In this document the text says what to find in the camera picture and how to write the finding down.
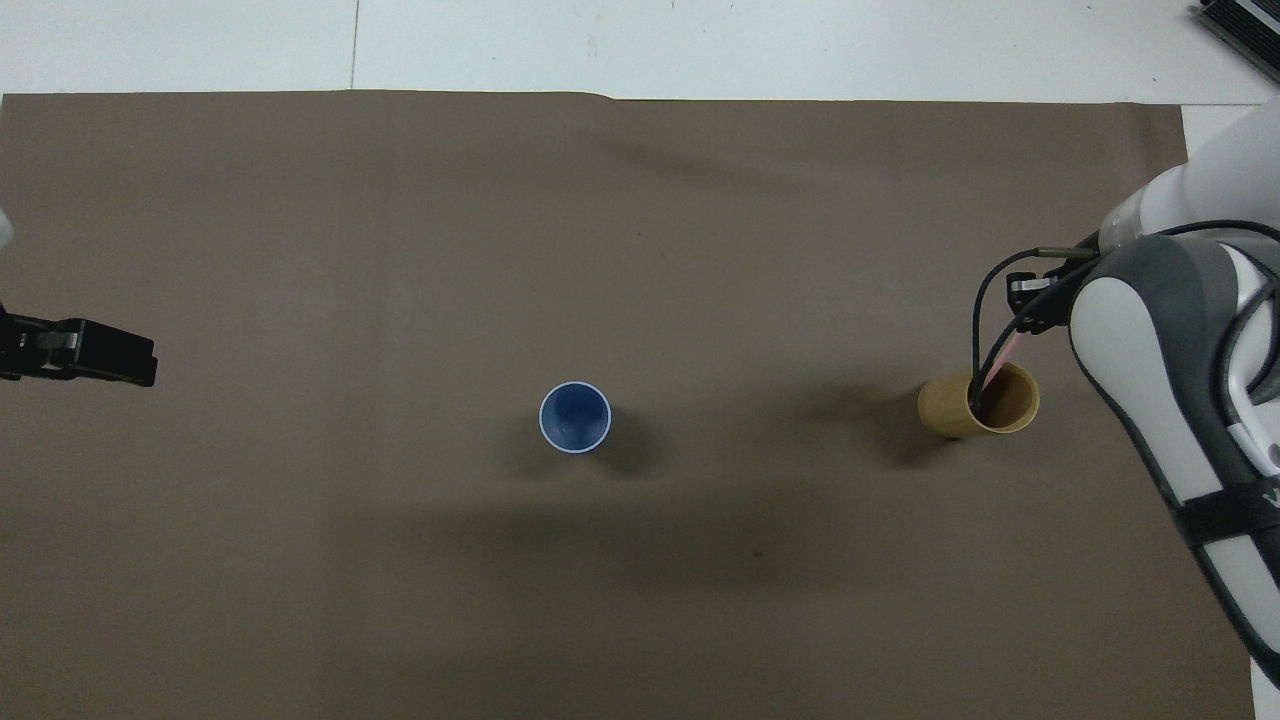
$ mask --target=white table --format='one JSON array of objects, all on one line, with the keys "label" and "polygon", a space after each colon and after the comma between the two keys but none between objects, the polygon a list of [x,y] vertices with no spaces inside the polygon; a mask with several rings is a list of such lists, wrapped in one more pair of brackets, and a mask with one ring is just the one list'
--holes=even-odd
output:
[{"label": "white table", "polygon": [[[1194,149],[1277,87],[1197,27],[1189,4],[0,0],[0,94],[1161,102],[1183,105]],[[1280,719],[1280,693],[1257,667],[1253,680],[1258,717]]]}]

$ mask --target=brown cardboard cup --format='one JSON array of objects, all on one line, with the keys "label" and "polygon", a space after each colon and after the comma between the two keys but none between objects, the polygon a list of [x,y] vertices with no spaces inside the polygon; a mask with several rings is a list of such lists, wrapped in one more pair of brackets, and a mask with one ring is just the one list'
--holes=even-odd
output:
[{"label": "brown cardboard cup", "polygon": [[948,438],[998,436],[1016,433],[1036,419],[1039,387],[1025,369],[1012,363],[1001,368],[982,392],[978,416],[969,410],[969,373],[956,373],[920,388],[915,407],[925,428]]}]

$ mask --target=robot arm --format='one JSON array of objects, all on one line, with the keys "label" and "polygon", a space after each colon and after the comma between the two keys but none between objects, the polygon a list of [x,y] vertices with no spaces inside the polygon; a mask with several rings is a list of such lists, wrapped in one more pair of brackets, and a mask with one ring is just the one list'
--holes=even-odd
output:
[{"label": "robot arm", "polygon": [[1100,256],[1075,261],[1089,269],[1018,273],[1007,290],[1016,331],[1069,325],[1082,370],[1280,685],[1277,227],[1280,99],[1112,210],[1085,243]]},{"label": "robot arm", "polygon": [[13,240],[13,225],[9,224],[9,217],[4,214],[4,208],[0,208],[0,250],[9,245],[10,240]]}]

